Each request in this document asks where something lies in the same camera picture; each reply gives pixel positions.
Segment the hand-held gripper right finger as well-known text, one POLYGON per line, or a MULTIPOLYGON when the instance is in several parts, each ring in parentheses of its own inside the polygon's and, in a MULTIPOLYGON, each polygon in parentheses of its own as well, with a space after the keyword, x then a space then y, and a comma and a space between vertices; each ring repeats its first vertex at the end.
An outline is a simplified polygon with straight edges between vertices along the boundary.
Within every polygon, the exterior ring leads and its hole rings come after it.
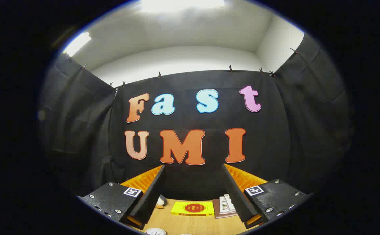
POLYGON ((224 186, 247 229, 282 217, 310 198, 283 180, 264 180, 239 168, 222 165, 224 186))

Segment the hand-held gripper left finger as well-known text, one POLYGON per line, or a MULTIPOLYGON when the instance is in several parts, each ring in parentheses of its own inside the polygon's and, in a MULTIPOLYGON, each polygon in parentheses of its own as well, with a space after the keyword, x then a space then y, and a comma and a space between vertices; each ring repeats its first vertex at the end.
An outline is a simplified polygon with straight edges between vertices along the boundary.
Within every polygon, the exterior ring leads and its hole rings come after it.
POLYGON ((78 199, 116 222, 143 229, 157 205, 166 178, 160 165, 123 183, 108 182, 78 199))

